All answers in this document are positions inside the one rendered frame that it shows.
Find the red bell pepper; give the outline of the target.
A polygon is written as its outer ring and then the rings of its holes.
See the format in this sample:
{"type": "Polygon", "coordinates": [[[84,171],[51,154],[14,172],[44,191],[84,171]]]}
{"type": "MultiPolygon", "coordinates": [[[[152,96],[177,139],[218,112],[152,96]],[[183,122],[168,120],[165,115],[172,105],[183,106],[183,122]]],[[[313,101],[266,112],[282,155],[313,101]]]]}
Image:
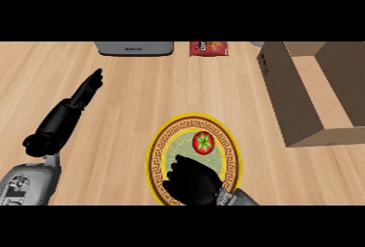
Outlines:
{"type": "Polygon", "coordinates": [[[198,154],[206,155],[214,150],[214,137],[206,131],[199,131],[192,137],[192,147],[198,154]]]}

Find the grey appliance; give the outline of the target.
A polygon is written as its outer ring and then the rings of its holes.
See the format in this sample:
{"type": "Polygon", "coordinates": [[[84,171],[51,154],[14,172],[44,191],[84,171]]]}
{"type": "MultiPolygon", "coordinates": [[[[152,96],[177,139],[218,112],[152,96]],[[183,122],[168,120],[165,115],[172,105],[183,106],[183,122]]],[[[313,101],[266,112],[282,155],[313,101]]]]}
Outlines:
{"type": "Polygon", "coordinates": [[[167,56],[172,54],[171,41],[96,41],[103,56],[167,56]]]}

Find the brown cardboard box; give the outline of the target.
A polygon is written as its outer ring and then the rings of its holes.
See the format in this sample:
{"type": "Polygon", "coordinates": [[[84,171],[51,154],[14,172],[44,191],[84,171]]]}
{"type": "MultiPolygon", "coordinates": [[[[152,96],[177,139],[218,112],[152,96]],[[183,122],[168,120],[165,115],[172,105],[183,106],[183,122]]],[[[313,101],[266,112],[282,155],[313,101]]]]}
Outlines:
{"type": "Polygon", "coordinates": [[[365,41],[267,41],[257,60],[285,146],[365,144],[365,41]]]}

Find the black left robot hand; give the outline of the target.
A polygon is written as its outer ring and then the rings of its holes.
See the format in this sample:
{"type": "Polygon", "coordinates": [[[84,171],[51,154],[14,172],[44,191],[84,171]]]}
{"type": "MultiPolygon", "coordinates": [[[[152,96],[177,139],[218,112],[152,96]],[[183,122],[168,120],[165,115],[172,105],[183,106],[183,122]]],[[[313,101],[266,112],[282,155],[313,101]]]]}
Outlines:
{"type": "Polygon", "coordinates": [[[32,157],[57,153],[76,126],[81,112],[102,86],[102,69],[81,83],[71,98],[65,98],[39,123],[35,132],[23,139],[25,153],[32,157]]]}

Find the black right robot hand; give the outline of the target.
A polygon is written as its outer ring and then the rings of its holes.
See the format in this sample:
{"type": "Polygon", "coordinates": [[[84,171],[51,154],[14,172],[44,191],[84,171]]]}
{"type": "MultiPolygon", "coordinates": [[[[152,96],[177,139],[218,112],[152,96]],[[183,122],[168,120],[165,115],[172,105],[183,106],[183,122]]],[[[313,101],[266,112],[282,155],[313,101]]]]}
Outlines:
{"type": "Polygon", "coordinates": [[[175,155],[162,187],[171,197],[187,206],[214,206],[223,182],[214,170],[202,163],[175,155]]]}

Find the red snack bag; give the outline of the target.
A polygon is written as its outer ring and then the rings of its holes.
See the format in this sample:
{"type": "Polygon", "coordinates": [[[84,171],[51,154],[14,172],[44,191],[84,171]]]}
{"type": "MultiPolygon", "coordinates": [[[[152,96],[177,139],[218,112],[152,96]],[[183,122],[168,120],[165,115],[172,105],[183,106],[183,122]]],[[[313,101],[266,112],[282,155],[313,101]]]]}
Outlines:
{"type": "Polygon", "coordinates": [[[226,56],[227,42],[226,41],[192,41],[189,43],[190,56],[226,56]]]}

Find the yellow patterned plate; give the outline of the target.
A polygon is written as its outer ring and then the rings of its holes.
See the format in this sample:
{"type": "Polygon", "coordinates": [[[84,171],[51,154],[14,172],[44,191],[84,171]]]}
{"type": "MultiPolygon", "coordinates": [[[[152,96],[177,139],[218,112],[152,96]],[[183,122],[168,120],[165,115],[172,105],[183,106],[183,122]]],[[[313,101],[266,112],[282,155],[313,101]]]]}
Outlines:
{"type": "Polygon", "coordinates": [[[150,139],[144,161],[146,181],[156,202],[168,206],[181,205],[162,187],[177,154],[214,170],[223,188],[232,193],[242,179],[242,155],[230,131],[211,116],[199,113],[175,116],[162,124],[150,139]],[[192,137],[199,131],[206,131],[214,137],[214,150],[206,155],[198,154],[192,147],[192,137]]]}

